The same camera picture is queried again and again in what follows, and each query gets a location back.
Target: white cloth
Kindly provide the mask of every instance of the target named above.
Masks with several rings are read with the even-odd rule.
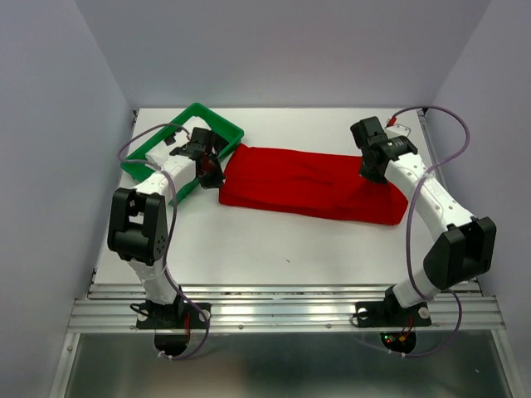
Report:
[[[192,116],[185,124],[183,124],[183,127],[188,130],[190,134],[192,134],[193,129],[196,127],[209,130],[211,129],[207,122],[198,116]],[[168,160],[169,153],[172,152],[174,148],[182,147],[187,142],[188,139],[186,133],[184,130],[182,130],[175,135],[175,143],[166,145],[164,141],[161,141],[146,153],[146,159],[152,163],[157,163],[159,166],[162,166]]]

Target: white table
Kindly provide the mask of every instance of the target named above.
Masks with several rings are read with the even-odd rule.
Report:
[[[134,135],[182,111],[141,109]],[[370,116],[384,124],[395,109],[214,111],[245,131],[242,142],[248,146],[360,155],[349,127]],[[412,129],[411,141],[431,164],[417,114],[401,115],[399,123]],[[133,185],[123,173],[120,186]],[[405,216],[395,227],[330,221],[223,206],[217,195],[197,188],[178,207],[168,266],[180,284],[394,284],[407,276]],[[419,268],[433,243],[420,217],[413,222],[412,241],[413,266]],[[106,237],[102,242],[94,283],[138,284],[133,270],[109,251]]]

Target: red fabric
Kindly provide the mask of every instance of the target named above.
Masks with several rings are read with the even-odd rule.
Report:
[[[332,220],[396,225],[406,198],[392,184],[358,175],[362,159],[239,145],[219,202]]]

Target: green tray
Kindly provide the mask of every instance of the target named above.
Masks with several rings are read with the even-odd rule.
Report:
[[[193,116],[198,116],[202,118],[207,124],[215,131],[217,134],[222,136],[228,145],[220,152],[219,158],[223,160],[229,154],[234,152],[236,146],[241,142],[243,137],[243,130],[235,126],[228,120],[222,118],[219,114],[212,112],[209,108],[199,103],[191,104],[188,106],[179,116],[169,123],[183,125]],[[152,138],[146,141],[140,148],[131,153],[127,159],[142,159],[146,160],[146,153],[155,145],[163,141],[165,138],[169,137],[177,130],[173,126],[168,126],[162,128],[158,133],[156,133]],[[142,182],[148,178],[153,170],[149,167],[144,166],[143,164],[130,164],[122,163],[122,169],[124,169],[132,178]],[[199,184],[197,179],[189,182],[187,185],[182,187],[177,193],[177,202],[182,201],[191,191]]]

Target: gray floor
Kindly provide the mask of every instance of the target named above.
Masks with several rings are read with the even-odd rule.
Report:
[[[415,352],[447,333],[418,335]],[[487,397],[510,396],[489,332],[460,332],[443,352],[401,359],[348,334],[212,336],[196,358],[168,362],[153,336],[86,335],[66,396],[165,397]],[[379,344],[376,334],[364,337]]]

